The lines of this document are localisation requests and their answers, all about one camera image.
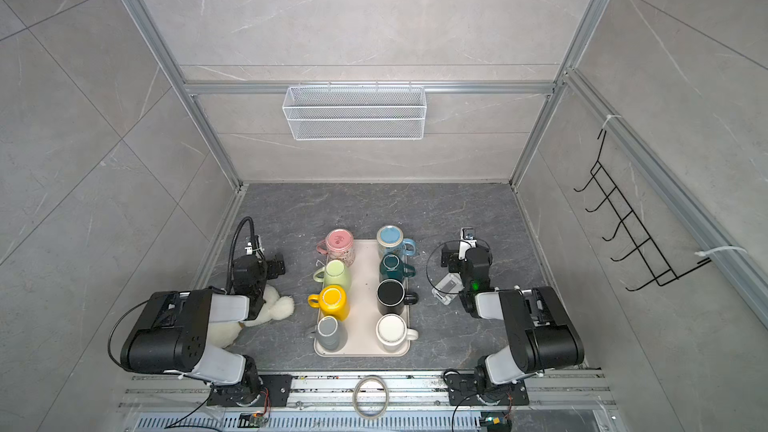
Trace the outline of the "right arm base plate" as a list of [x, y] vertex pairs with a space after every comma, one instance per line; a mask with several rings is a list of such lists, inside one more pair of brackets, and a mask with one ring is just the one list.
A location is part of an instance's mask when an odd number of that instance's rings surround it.
[[449, 370], [442, 375], [452, 406], [527, 406], [530, 403], [523, 382], [491, 385], [483, 390], [472, 374]]

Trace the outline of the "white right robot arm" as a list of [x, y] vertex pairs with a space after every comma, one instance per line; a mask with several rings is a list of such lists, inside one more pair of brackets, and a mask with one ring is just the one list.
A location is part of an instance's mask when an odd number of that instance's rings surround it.
[[491, 249], [474, 239], [451, 240], [440, 246], [440, 265], [460, 281], [456, 291], [433, 288], [457, 297], [476, 319], [503, 323], [507, 345], [479, 359], [470, 390], [482, 400], [525, 378], [550, 369], [583, 363], [585, 350], [560, 297], [550, 286], [499, 289], [491, 285]]

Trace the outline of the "blue butterfly mug yellow inside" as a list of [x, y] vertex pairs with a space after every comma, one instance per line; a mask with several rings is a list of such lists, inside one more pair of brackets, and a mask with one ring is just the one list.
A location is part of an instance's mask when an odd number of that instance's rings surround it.
[[385, 225], [377, 231], [379, 258], [387, 254], [394, 254], [401, 260], [413, 257], [417, 254], [416, 243], [404, 236], [403, 231], [395, 225]]

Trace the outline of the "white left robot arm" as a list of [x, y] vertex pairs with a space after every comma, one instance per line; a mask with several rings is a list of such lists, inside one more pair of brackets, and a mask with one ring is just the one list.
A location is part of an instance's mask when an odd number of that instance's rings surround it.
[[205, 382], [211, 386], [208, 406], [285, 406], [289, 375], [262, 376], [253, 357], [229, 352], [214, 338], [216, 326], [240, 329], [265, 317], [277, 301], [267, 281], [285, 272], [282, 254], [266, 260], [253, 253], [230, 261], [224, 290], [153, 293], [125, 339], [119, 365], [131, 373]]

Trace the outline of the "pink ghost pattern mug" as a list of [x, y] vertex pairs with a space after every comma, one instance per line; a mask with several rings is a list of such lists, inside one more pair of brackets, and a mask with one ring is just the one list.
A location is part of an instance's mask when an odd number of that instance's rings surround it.
[[346, 229], [334, 229], [317, 244], [316, 250], [330, 260], [340, 260], [350, 267], [355, 260], [354, 236]]

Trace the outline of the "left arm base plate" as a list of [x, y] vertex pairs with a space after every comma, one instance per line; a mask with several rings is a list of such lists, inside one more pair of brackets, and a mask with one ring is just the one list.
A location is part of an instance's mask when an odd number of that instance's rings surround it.
[[293, 376], [289, 374], [260, 375], [253, 382], [249, 378], [239, 384], [214, 386], [207, 406], [264, 407], [269, 399], [271, 407], [285, 407], [288, 402]]

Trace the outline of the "dark green mug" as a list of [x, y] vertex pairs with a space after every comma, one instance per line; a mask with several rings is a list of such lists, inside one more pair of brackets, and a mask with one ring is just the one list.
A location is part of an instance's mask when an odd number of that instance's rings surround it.
[[385, 254], [379, 265], [379, 274], [381, 280], [397, 280], [404, 283], [406, 279], [414, 277], [416, 269], [405, 263], [398, 255]]

